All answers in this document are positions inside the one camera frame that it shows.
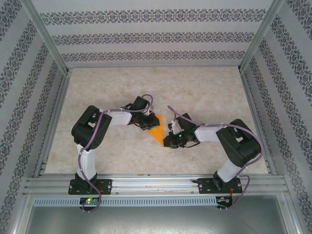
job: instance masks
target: beige table surface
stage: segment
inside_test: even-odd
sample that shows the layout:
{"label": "beige table surface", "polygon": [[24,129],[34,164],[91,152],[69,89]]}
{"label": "beige table surface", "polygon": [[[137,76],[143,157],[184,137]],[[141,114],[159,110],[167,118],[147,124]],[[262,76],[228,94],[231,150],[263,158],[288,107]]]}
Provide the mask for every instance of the beige table surface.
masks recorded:
{"label": "beige table surface", "polygon": [[[165,136],[173,118],[167,105],[198,122],[240,118],[255,132],[237,67],[74,69],[45,172],[77,171],[71,129],[89,105],[119,108],[146,93],[154,97],[154,112],[164,116]],[[96,168],[98,173],[112,174],[212,174],[226,159],[217,142],[173,150],[134,125],[112,126],[97,149]],[[264,160],[245,172],[267,173]]]}

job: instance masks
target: metal bracket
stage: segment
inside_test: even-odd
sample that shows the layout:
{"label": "metal bracket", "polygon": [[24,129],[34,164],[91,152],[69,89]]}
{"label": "metal bracket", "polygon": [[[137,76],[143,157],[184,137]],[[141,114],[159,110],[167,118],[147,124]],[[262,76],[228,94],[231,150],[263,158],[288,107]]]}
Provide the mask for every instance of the metal bracket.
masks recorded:
{"label": "metal bracket", "polygon": [[193,180],[193,183],[198,184],[200,194],[230,194],[231,188],[233,194],[241,194],[243,192],[239,178],[234,178],[228,183],[225,183],[221,191],[214,185],[213,180],[213,178],[199,178]]}
{"label": "metal bracket", "polygon": [[[111,179],[97,179],[95,186],[99,189],[102,195],[110,195],[112,191],[112,180]],[[88,192],[85,187],[81,186],[76,179],[70,181],[69,195],[96,195],[97,192],[92,190]]]}

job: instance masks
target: purple cable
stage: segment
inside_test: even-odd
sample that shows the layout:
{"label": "purple cable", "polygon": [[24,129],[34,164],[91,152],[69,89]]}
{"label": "purple cable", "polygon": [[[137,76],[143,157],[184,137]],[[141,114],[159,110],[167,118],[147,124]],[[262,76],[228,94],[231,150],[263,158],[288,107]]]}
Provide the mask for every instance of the purple cable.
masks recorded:
{"label": "purple cable", "polygon": [[[83,169],[82,169],[82,166],[81,166],[81,161],[80,161],[80,160],[81,160],[82,152],[83,152],[85,149],[88,149],[89,146],[92,144],[92,142],[93,142],[93,140],[94,140],[94,138],[95,138],[95,136],[96,136],[96,134],[97,134],[97,132],[98,132],[99,124],[101,123],[102,117],[103,117],[103,115],[104,115],[105,113],[110,112],[110,111],[142,112],[142,111],[148,110],[148,109],[152,106],[154,99],[153,99],[153,96],[150,95],[150,94],[144,94],[144,95],[142,96],[142,98],[145,97],[145,96],[149,96],[149,97],[151,98],[151,102],[150,102],[150,104],[149,104],[147,107],[145,107],[145,108],[142,109],[142,110],[133,111],[133,110],[126,110],[126,109],[111,109],[111,110],[103,111],[103,112],[100,114],[99,118],[98,118],[97,125],[96,125],[96,128],[94,129],[94,132],[93,132],[93,135],[92,135],[91,139],[89,140],[88,144],[87,144],[85,147],[83,147],[83,148],[80,150],[80,152],[79,152],[79,156],[78,156],[78,166],[79,166],[79,169],[80,169],[80,171],[81,171],[81,174],[82,174],[83,178],[85,179],[85,181],[87,181],[87,183],[88,183],[92,188],[95,189],[95,191],[97,192],[97,194],[98,194],[98,196],[99,196],[97,206],[95,206],[92,210],[89,210],[88,213],[91,213],[91,212],[95,211],[95,210],[100,206],[100,204],[101,204],[101,202],[102,202],[102,198],[101,198],[101,192],[97,189],[96,186],[94,186],[94,185],[88,180],[87,176],[86,176],[85,173],[83,172]],[[86,203],[84,203],[84,204],[82,205],[82,208],[81,208],[83,212],[85,211],[85,210],[84,210],[85,204],[86,204]]]}
{"label": "purple cable", "polygon": [[[244,167],[242,167],[242,168],[236,173],[236,176],[239,176],[239,174],[240,174],[247,166],[258,162],[258,161],[262,158],[263,152],[264,152],[263,144],[262,144],[261,140],[258,138],[258,136],[257,136],[256,134],[254,134],[252,131],[250,131],[250,130],[248,130],[248,129],[246,129],[246,128],[240,127],[240,126],[236,126],[236,125],[233,125],[233,124],[227,124],[227,123],[226,123],[226,124],[223,124],[223,123],[222,123],[222,124],[202,124],[202,123],[197,123],[197,122],[195,122],[195,121],[193,121],[193,120],[190,120],[190,119],[184,117],[183,115],[179,114],[179,113],[176,112],[171,106],[167,106],[167,107],[169,108],[169,110],[171,110],[171,111],[175,114],[175,117],[176,117],[176,116],[179,116],[179,117],[185,119],[186,121],[189,121],[189,122],[191,122],[191,123],[193,123],[193,124],[196,124],[197,126],[202,126],[202,127],[206,127],[206,128],[209,128],[209,127],[211,127],[211,128],[215,128],[215,127],[233,127],[233,128],[238,128],[238,129],[240,129],[240,130],[242,130],[242,131],[244,131],[244,132],[246,132],[246,133],[252,135],[252,136],[255,138],[255,140],[256,140],[256,141],[259,143],[259,145],[260,145],[260,149],[261,149],[260,155],[259,155],[254,161],[249,162],[249,163],[246,163],[246,165],[245,165]],[[249,183],[250,183],[250,177],[249,177],[249,175],[240,175],[240,176],[241,176],[241,177],[247,177],[247,178],[248,178],[248,182],[247,182],[247,184],[246,184],[246,186],[245,186],[243,192],[241,193],[241,195],[238,197],[238,199],[235,201],[235,203],[234,203],[230,208],[234,207],[234,206],[238,203],[238,201],[242,198],[242,196],[244,195],[244,193],[245,193],[245,191],[247,190],[247,188],[248,188],[248,186],[249,186]]]}

